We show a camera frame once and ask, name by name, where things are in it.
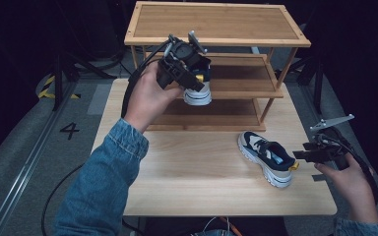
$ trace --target tripod leg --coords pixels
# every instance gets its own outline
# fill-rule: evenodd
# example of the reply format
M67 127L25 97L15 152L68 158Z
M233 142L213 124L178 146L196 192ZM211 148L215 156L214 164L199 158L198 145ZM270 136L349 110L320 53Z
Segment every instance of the tripod leg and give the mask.
M70 59L72 59L73 61L81 64L82 66L84 66L86 69L94 72L95 74L99 75L100 77L102 78L105 78L105 79L116 79L116 77L114 76L111 76L111 75L108 75L106 73L104 73L102 70L98 69L97 67L95 67L94 65L92 65L91 63L87 62L87 61L84 61L78 57L76 57L75 55L71 54L71 53L68 53L66 52L65 53L67 57L69 57Z
M311 82L312 78L314 77L316 73L316 60L315 58L312 58L306 63L306 65L303 67L302 72L297 77L297 83L300 86L308 86Z
M61 56L57 55L54 61L54 85L55 85L55 99L53 111L56 111L63 100L63 87L62 87L62 65Z
M317 65L316 76L315 76L315 89L314 89L314 106L318 114L321 114L322 80L323 80L323 65L319 61Z

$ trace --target person's right hand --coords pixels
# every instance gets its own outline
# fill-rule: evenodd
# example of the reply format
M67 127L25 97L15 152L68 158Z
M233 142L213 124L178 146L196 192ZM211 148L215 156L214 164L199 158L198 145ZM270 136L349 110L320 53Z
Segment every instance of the person's right hand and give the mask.
M163 90L157 81L158 62L151 63L134 87L124 119L142 134L167 105L183 92L183 88Z
M378 223L378 212L369 183L360 165L350 153L346 154L349 168L335 170L325 164L315 163L315 168L331 178L336 189L350 205L349 219Z

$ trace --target denim jacket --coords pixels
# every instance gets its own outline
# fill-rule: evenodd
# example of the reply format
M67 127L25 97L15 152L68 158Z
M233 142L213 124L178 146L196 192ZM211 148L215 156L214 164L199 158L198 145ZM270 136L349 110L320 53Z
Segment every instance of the denim jacket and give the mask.
M53 234L118 235L128 190L148 148L149 141L120 119L70 186L56 215ZM378 224L340 220L336 233L378 235ZM210 231L205 235L221 234Z

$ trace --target person's left hand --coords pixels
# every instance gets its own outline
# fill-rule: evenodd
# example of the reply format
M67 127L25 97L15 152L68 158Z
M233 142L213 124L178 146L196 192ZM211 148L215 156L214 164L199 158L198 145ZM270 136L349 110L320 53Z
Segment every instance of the person's left hand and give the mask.
M124 119L142 134L161 115L167 105L183 92L182 88L163 90L157 81L158 62L143 72L131 94Z

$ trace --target black cable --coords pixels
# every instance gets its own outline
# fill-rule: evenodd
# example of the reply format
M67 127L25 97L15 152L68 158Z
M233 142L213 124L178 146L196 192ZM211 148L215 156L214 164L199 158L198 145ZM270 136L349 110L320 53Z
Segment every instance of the black cable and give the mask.
M131 72L121 62L119 62L119 64L122 66L122 68L124 68L125 71L127 71L128 74L131 75Z
M143 231L141 231L140 229L128 224L124 219L122 219L122 225L124 225L125 227L131 229L131 230L134 230L136 231L137 233L139 233L141 236L144 236L144 233Z
M47 201L45 202L45 205L44 205L44 209L42 210L42 214L41 214L41 233L42 233L43 236L47 235L47 233L45 232L45 213L47 212L48 204L50 203L51 198L56 193L57 189L63 184L63 182L67 178L69 178L73 173L75 173L77 170L82 168L83 165L84 164L79 165L78 167L76 167L75 169L70 171L66 176L64 176L64 178L56 185L56 187L53 189L51 194L48 196Z
M170 43L170 39L163 42L156 50L154 50L147 58L144 60L140 66L134 71L133 74L131 74L130 79L128 79L128 86L124 93L124 99L122 101L122 109L121 109L121 118L125 117L125 114L127 114L128 109L128 102L131 97L131 93L134 90L134 87L136 86L138 80L140 79L141 74L146 69L148 63L151 63L150 60L162 49L164 48L168 43Z
M377 205L378 204L378 187L377 187L376 181L375 181L372 173L370 172L370 168L367 165L367 163L359 155L357 155L357 153L354 151L353 148L349 148L349 147L345 146L344 144L342 144L341 142L339 142L335 139L332 139L332 138L330 138L326 135L324 135L324 138L326 140L334 142L334 143L340 145L342 148L346 149L352 155L352 157L355 159L355 161L357 161L357 163L360 165L361 170L363 171L364 176L366 177L367 182L370 185L370 188L371 188L372 194L373 194L373 198L374 198L374 202Z

